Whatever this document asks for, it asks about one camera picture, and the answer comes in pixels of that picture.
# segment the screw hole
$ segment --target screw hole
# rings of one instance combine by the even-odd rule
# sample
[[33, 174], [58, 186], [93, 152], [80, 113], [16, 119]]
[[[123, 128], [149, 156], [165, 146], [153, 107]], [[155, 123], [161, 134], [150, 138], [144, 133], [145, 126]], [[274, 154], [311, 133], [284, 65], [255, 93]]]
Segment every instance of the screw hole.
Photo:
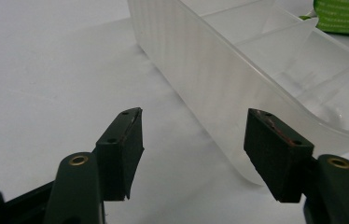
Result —
[[88, 157], [86, 156], [75, 156], [69, 161], [69, 164], [76, 166], [76, 165], [82, 165], [87, 161], [88, 161]]
[[342, 159], [329, 158], [328, 163], [330, 163], [331, 165], [333, 165], [335, 167], [341, 168], [341, 169], [349, 169], [349, 162], [342, 160]]

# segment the plastic box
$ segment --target plastic box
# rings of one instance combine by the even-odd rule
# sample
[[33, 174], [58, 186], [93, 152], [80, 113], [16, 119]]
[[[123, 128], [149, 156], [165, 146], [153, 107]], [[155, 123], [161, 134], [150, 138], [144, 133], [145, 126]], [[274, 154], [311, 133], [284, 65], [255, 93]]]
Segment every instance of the plastic box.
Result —
[[349, 151], [349, 49], [272, 0], [128, 0], [136, 40], [236, 169], [249, 107], [314, 143]]

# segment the white table surface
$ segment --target white table surface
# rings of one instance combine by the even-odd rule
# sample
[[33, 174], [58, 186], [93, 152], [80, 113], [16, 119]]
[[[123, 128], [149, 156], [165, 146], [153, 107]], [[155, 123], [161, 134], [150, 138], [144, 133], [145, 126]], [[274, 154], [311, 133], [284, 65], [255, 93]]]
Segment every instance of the white table surface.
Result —
[[[311, 0], [278, 0], [302, 15]], [[349, 45], [349, 37], [340, 37]], [[145, 153], [131, 199], [108, 223], [304, 223], [242, 178], [137, 46], [125, 0], [0, 1], [0, 190], [53, 180], [122, 110], [144, 109]]]

